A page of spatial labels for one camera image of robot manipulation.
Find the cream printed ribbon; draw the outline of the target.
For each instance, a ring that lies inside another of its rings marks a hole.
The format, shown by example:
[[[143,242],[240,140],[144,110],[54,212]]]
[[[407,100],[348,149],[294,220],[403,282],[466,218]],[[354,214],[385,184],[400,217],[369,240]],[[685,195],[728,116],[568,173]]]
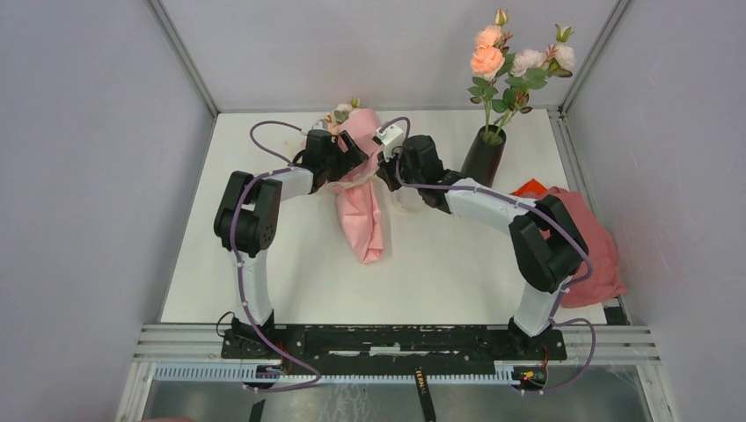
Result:
[[[354,181],[333,181],[327,183],[326,186],[334,193],[341,193],[344,190],[362,186],[376,177],[375,172],[369,172]],[[391,204],[402,213],[416,215],[425,211],[425,205],[421,200],[407,200],[404,193],[393,193]]]

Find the pink paper bouquet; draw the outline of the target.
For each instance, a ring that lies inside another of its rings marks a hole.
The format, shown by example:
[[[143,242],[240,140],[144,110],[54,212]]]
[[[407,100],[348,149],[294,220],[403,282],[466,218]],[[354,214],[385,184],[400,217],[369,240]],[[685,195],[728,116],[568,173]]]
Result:
[[[347,131],[369,156],[366,164],[349,172],[339,181],[354,181],[366,173],[376,173],[380,147],[373,141],[373,136],[381,126],[377,113],[370,108],[361,107],[358,98],[352,98],[348,103],[337,105],[325,119],[330,122],[329,131],[332,134]],[[382,212],[373,180],[341,193],[332,193],[335,195],[342,232],[358,260],[363,264],[379,260],[384,251],[384,236]]]

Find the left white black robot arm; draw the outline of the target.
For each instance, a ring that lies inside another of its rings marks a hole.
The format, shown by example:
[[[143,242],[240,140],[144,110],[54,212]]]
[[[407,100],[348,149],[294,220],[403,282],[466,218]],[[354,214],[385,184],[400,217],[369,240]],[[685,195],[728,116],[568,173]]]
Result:
[[[253,357],[266,358],[276,347],[267,250],[276,236],[281,204],[340,182],[368,161],[362,141],[348,131],[333,135],[312,129],[304,148],[286,166],[257,175],[234,171],[229,176],[213,230],[235,259],[240,304],[253,325],[242,345]]]

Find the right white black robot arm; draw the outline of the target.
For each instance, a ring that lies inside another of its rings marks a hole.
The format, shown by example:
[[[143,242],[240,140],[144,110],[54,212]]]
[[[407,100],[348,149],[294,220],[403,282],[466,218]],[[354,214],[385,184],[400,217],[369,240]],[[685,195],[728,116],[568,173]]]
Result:
[[[508,327],[508,348],[529,359],[544,345],[562,295],[581,268],[590,270],[589,247],[564,203],[551,195],[531,200],[499,193],[449,170],[428,135],[405,137],[375,132],[381,148],[377,175],[392,192],[405,187],[450,215],[470,218],[509,236],[525,286]]]

